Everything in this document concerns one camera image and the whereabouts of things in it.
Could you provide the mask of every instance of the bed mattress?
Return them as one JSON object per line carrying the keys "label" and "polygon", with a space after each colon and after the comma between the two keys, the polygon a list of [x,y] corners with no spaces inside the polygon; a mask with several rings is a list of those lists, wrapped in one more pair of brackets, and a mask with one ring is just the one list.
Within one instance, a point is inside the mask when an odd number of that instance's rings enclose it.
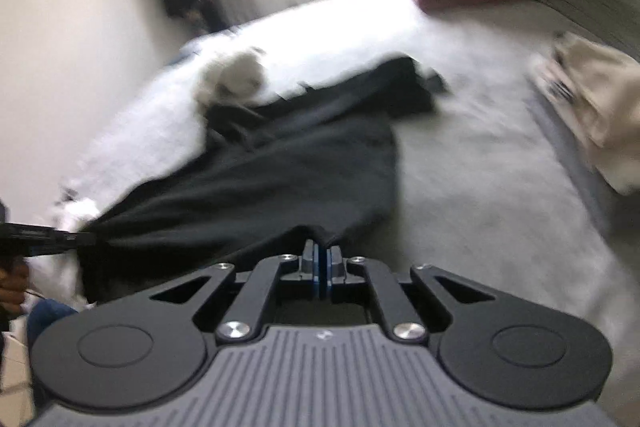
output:
{"label": "bed mattress", "polygon": [[[638,248],[614,253],[600,237],[526,107],[530,55],[554,32],[589,37],[548,7],[522,1],[426,16],[410,0],[323,0],[240,28],[264,49],[274,94],[408,54],[444,77],[436,115],[396,124],[397,214],[366,254],[398,271],[429,263],[586,318],[614,350],[601,398],[609,412],[639,396]],[[191,91],[207,55],[228,35],[161,71],[82,157],[64,182],[107,209],[141,181],[202,150]]]}

